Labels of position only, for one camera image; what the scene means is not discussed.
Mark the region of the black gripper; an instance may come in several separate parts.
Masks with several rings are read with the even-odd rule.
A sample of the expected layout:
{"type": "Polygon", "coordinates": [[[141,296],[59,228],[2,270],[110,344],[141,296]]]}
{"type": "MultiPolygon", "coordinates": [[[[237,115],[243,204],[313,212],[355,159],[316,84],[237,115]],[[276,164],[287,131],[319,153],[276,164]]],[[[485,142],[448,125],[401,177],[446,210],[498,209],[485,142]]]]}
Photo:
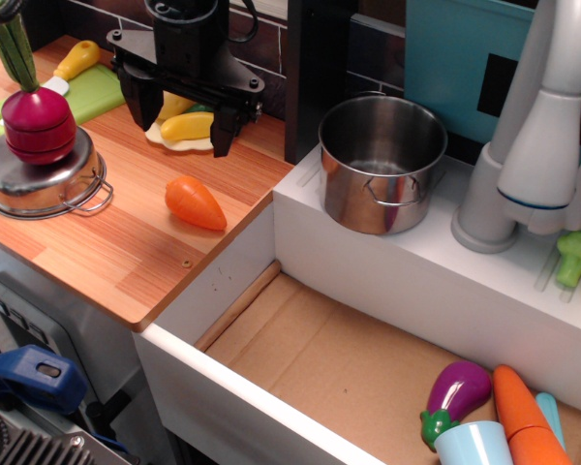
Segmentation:
{"type": "Polygon", "coordinates": [[[262,112],[264,82],[230,52],[259,30],[254,3],[248,32],[232,37],[228,1],[146,1],[150,30],[115,29],[107,34],[113,67],[130,114],[141,130],[158,117],[167,91],[214,110],[210,140],[215,157],[229,154],[242,121],[262,112]]]}

